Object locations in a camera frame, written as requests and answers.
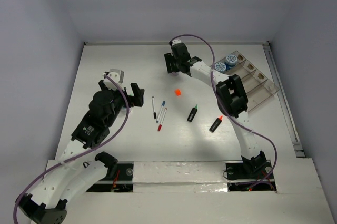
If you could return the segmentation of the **clear jar of clips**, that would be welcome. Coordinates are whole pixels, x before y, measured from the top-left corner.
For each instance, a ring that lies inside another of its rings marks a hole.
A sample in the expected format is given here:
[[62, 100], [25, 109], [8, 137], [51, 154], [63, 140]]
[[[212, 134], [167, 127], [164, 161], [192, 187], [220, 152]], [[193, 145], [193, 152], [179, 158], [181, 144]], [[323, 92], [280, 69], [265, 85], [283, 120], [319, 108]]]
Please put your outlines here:
[[132, 108], [131, 107], [126, 107], [126, 106], [124, 106], [124, 107], [122, 107], [121, 108], [121, 111], [120, 111], [122, 114], [130, 114], [131, 112], [132, 112]]

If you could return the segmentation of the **blue capped white marker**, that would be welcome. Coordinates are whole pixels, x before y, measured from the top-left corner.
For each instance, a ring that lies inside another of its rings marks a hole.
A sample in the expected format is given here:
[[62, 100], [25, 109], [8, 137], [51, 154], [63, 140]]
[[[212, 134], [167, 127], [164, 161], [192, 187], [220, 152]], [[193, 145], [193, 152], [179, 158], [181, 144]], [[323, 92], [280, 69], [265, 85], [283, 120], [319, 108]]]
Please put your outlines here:
[[163, 110], [164, 110], [164, 108], [165, 108], [165, 104], [166, 104], [166, 101], [164, 100], [164, 101], [162, 102], [161, 107], [160, 107], [160, 110], [159, 110], [159, 112], [158, 112], [158, 114], [157, 114], [156, 123], [159, 123], [159, 121], [160, 121], [160, 118], [161, 118], [161, 116], [162, 116]]

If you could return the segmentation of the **red capped white marker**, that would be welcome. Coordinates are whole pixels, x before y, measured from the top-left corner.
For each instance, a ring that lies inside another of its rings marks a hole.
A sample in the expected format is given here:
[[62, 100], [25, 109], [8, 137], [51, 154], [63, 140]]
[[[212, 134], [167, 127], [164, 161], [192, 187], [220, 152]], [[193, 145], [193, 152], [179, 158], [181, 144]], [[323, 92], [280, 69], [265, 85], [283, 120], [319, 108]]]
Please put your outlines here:
[[157, 128], [157, 131], [158, 131], [158, 132], [161, 131], [161, 128], [162, 128], [162, 125], [163, 125], [163, 122], [164, 122], [166, 113], [167, 113], [167, 108], [165, 108], [165, 109], [163, 110], [163, 113], [162, 113], [162, 115], [161, 115], [160, 122], [159, 122], [159, 125], [158, 125], [158, 128]]

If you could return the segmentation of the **blue cleaning gel jar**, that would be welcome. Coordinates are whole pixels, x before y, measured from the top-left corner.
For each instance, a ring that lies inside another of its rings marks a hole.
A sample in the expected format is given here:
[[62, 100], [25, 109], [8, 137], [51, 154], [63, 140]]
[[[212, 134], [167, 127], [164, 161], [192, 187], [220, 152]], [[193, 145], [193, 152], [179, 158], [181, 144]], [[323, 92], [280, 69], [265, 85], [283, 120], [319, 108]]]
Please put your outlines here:
[[214, 64], [214, 69], [220, 73], [225, 74], [225, 72], [227, 71], [227, 66], [223, 62], [217, 62]]
[[237, 57], [234, 54], [230, 54], [225, 58], [225, 65], [226, 69], [230, 70], [231, 68], [235, 67], [237, 64]]

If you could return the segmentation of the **green highlighter black body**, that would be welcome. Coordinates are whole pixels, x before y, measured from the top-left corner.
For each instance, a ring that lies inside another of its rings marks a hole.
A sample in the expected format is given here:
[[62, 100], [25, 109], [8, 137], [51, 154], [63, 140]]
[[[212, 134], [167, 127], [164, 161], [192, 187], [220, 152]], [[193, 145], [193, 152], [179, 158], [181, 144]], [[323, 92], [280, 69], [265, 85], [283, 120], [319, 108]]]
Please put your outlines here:
[[198, 112], [198, 105], [196, 104], [195, 107], [193, 107], [187, 117], [188, 122], [192, 122], [195, 118], [196, 113]]

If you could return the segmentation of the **orange highlighter black body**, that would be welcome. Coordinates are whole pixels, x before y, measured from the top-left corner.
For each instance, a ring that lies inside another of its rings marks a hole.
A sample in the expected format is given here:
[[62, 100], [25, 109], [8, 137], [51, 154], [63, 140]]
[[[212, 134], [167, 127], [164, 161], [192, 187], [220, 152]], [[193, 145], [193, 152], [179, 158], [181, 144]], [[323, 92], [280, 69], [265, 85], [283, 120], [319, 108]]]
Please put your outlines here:
[[213, 124], [209, 128], [209, 131], [211, 133], [214, 133], [215, 130], [219, 127], [219, 125], [222, 123], [222, 119], [223, 119], [223, 116], [220, 116], [220, 117], [215, 119], [215, 121], [213, 122]]

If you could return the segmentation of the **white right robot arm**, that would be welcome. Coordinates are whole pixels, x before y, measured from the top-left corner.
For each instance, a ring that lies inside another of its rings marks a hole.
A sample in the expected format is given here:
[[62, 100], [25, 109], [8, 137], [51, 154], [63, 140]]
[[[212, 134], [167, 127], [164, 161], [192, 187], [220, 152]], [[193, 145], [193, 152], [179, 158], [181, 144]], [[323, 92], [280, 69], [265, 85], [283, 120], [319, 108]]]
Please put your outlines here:
[[241, 78], [220, 73], [200, 58], [191, 57], [187, 46], [179, 39], [170, 41], [171, 53], [164, 55], [168, 73], [184, 73], [212, 87], [220, 111], [229, 119], [239, 141], [242, 171], [256, 177], [266, 165], [266, 157], [259, 147], [253, 130], [249, 129], [248, 98]]

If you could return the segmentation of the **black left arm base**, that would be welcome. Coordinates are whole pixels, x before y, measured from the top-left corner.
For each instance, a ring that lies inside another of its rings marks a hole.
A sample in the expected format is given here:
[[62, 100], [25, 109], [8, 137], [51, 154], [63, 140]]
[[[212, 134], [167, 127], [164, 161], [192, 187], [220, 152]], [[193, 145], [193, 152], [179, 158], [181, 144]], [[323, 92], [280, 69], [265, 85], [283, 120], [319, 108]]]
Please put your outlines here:
[[125, 193], [133, 192], [134, 162], [119, 162], [115, 168], [115, 173], [108, 175], [93, 184], [86, 192], [111, 192]]

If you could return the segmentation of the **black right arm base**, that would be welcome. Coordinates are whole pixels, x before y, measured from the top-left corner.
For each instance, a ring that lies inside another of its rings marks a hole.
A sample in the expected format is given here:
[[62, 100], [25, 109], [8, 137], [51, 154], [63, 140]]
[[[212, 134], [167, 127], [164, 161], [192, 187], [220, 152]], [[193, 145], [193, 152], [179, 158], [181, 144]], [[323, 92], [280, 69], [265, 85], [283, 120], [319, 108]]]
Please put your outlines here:
[[227, 162], [225, 165], [222, 176], [227, 180], [229, 192], [277, 191], [272, 173], [263, 179], [271, 171], [270, 161], [253, 172], [247, 171], [243, 162]]

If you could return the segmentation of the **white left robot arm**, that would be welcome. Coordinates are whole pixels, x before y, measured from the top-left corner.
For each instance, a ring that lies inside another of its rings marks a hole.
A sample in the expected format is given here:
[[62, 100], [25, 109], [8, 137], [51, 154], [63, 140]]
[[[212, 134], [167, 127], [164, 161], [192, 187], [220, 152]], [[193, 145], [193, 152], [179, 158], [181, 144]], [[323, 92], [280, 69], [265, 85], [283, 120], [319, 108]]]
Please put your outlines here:
[[118, 133], [110, 135], [110, 127], [119, 113], [144, 104], [144, 89], [131, 83], [132, 95], [110, 77], [99, 82], [88, 105], [88, 111], [71, 135], [57, 164], [35, 178], [18, 196], [13, 221], [21, 210], [35, 223], [62, 223], [67, 206], [101, 179], [111, 179], [117, 172], [117, 158], [99, 148], [108, 144]]

